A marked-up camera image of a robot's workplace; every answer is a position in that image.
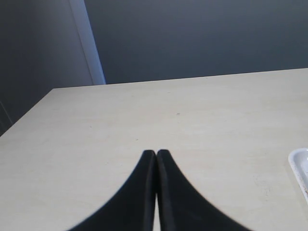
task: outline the white door frame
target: white door frame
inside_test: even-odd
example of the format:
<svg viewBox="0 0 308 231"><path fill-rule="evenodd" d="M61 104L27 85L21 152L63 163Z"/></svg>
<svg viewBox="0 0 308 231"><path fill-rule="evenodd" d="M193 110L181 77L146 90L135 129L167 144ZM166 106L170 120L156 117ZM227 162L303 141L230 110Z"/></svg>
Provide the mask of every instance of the white door frame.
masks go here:
<svg viewBox="0 0 308 231"><path fill-rule="evenodd" d="M69 0L94 85L106 84L84 0Z"/></svg>

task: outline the gray wall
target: gray wall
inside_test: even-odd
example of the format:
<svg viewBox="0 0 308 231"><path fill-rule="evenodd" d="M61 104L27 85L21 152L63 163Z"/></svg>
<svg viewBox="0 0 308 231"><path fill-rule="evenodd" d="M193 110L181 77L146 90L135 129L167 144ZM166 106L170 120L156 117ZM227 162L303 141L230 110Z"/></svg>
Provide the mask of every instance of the gray wall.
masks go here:
<svg viewBox="0 0 308 231"><path fill-rule="evenodd" d="M307 0L85 0L107 83L308 67Z"/></svg>
<svg viewBox="0 0 308 231"><path fill-rule="evenodd" d="M92 85L67 0L0 3L0 100L15 122L53 88Z"/></svg>

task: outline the white table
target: white table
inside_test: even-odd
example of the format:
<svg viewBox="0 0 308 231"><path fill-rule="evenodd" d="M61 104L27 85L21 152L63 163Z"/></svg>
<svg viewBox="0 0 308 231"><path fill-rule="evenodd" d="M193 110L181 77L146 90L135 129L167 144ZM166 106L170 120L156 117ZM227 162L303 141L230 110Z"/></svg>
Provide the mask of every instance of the white table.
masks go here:
<svg viewBox="0 0 308 231"><path fill-rule="evenodd" d="M308 229L288 154L308 146L308 69L54 89L0 137L0 230L62 231L167 148L256 231ZM159 230L155 218L154 230Z"/></svg>

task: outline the black object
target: black object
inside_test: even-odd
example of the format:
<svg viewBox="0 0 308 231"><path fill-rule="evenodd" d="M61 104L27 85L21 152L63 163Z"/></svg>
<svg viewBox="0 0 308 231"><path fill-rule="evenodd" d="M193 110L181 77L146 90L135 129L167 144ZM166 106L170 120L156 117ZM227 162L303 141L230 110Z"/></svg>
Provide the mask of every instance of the black object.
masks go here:
<svg viewBox="0 0 308 231"><path fill-rule="evenodd" d="M248 231L194 189L168 150L144 151L122 188L70 231L151 231L156 193L161 231Z"/></svg>
<svg viewBox="0 0 308 231"><path fill-rule="evenodd" d="M71 231L151 231L156 169L155 152L144 151L121 189L102 208Z"/></svg>
<svg viewBox="0 0 308 231"><path fill-rule="evenodd" d="M168 150L157 154L161 231L247 231L212 206L187 181Z"/></svg>

